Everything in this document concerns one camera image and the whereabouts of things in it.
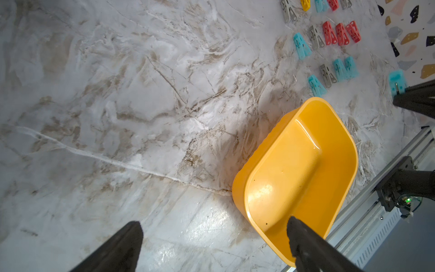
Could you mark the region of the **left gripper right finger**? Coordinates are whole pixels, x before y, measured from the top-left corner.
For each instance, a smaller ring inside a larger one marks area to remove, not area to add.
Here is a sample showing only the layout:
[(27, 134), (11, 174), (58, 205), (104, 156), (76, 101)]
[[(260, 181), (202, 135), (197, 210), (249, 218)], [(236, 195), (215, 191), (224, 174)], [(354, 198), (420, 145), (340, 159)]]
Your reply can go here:
[(360, 272), (361, 269), (345, 258), (304, 222), (290, 217), (287, 236), (292, 256), (299, 272)]

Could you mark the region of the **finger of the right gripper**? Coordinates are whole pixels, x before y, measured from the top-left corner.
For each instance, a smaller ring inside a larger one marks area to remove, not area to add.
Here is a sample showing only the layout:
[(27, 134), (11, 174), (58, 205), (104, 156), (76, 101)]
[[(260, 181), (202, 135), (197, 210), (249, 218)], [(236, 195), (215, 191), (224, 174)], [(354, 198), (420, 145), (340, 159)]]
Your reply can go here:
[(421, 83), (405, 89), (393, 98), (393, 105), (435, 118), (435, 81)]

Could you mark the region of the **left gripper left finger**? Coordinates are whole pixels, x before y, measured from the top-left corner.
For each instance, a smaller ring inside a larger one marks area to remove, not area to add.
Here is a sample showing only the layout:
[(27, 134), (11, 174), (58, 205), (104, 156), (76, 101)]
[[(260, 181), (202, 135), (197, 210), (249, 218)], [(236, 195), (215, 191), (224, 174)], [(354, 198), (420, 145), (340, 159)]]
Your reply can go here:
[(138, 221), (131, 221), (72, 269), (74, 272), (134, 272), (143, 242)]

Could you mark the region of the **yellow plastic storage box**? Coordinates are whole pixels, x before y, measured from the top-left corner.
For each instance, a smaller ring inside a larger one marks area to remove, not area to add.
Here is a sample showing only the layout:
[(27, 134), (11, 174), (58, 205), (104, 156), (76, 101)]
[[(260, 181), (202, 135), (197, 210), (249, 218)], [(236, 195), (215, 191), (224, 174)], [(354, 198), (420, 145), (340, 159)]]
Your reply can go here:
[(286, 114), (234, 178), (232, 198), (266, 244), (289, 266), (287, 223), (294, 216), (325, 238), (358, 171), (345, 125), (322, 98)]

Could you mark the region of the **red clothespin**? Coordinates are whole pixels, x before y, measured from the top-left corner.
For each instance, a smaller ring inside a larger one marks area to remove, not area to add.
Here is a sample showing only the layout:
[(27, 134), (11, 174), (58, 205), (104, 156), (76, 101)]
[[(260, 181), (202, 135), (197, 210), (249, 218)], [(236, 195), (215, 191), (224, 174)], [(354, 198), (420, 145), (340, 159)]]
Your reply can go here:
[(332, 11), (336, 11), (339, 8), (338, 0), (327, 0)]
[(361, 35), (358, 26), (354, 20), (346, 25), (346, 31), (348, 32), (354, 43), (358, 43), (361, 41)]
[(344, 28), (343, 23), (339, 23), (335, 27), (336, 29), (336, 35), (337, 35), (337, 41), (339, 46), (348, 45), (350, 43), (350, 40), (346, 34), (346, 30)]
[(338, 39), (337, 39), (335, 30), (332, 27), (330, 22), (325, 22), (322, 25), (322, 29), (323, 29), (323, 32), (324, 32), (325, 44), (326, 45), (332, 45), (332, 44), (337, 44), (338, 43)]

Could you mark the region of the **yellow clothespin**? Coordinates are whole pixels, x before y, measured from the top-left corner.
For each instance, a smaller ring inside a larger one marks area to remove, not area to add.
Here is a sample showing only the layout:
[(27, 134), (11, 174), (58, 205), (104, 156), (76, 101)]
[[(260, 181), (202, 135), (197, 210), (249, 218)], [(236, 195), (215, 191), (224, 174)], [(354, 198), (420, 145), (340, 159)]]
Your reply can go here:
[(310, 0), (300, 0), (303, 11), (308, 11), (311, 7)]

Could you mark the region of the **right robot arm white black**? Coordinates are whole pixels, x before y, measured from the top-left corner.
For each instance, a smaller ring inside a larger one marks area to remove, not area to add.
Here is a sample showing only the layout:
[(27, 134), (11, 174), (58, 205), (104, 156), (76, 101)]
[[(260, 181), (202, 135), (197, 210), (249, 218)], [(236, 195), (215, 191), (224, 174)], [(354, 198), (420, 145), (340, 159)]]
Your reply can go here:
[[(435, 82), (421, 83), (406, 88), (405, 93), (393, 98), (393, 105), (409, 111), (435, 117)], [(404, 170), (398, 173), (400, 194), (435, 199), (435, 172)]]

